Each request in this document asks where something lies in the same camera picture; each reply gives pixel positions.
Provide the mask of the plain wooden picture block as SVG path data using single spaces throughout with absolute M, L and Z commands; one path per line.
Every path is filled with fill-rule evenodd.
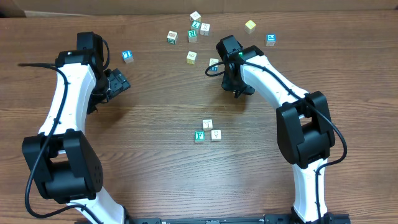
M 211 131 L 213 129 L 213 121 L 211 119 L 204 119 L 202 126 L 204 131 Z

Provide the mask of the green F letter block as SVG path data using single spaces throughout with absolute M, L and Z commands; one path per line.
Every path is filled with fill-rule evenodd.
M 205 140 L 205 132 L 204 131 L 195 131 L 195 142 L 203 142 Z

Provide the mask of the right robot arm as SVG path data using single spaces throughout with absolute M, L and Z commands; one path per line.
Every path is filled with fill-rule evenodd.
M 216 49 L 224 64 L 222 87 L 236 97 L 258 92 L 276 112 L 277 143 L 292 165 L 295 201 L 292 223 L 334 223 L 324 199 L 324 170 L 335 144 L 325 96 L 286 79 L 255 45 L 244 48 L 233 35 Z

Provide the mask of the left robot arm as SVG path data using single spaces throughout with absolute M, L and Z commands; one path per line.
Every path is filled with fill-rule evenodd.
M 133 222 L 106 191 L 100 159 L 85 136 L 87 115 L 131 86 L 108 65 L 108 43 L 94 32 L 78 33 L 76 49 L 60 52 L 54 63 L 31 64 L 57 75 L 44 124 L 22 142 L 30 170 L 24 203 L 33 217 L 49 218 L 74 208 L 88 223 Z

